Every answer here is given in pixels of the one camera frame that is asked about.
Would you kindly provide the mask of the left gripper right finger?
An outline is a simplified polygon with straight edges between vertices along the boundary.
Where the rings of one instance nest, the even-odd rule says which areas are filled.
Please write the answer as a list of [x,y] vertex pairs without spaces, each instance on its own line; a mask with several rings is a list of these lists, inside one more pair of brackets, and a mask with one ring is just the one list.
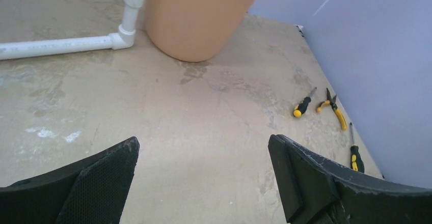
[[288,137],[268,141],[288,223],[431,223],[431,190],[385,181]]

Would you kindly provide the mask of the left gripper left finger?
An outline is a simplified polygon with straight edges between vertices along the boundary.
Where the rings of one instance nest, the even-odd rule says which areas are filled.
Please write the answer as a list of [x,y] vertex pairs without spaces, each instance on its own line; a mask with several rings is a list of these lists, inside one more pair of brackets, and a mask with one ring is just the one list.
[[119,223],[140,144],[130,137],[51,172],[1,188],[1,223]]

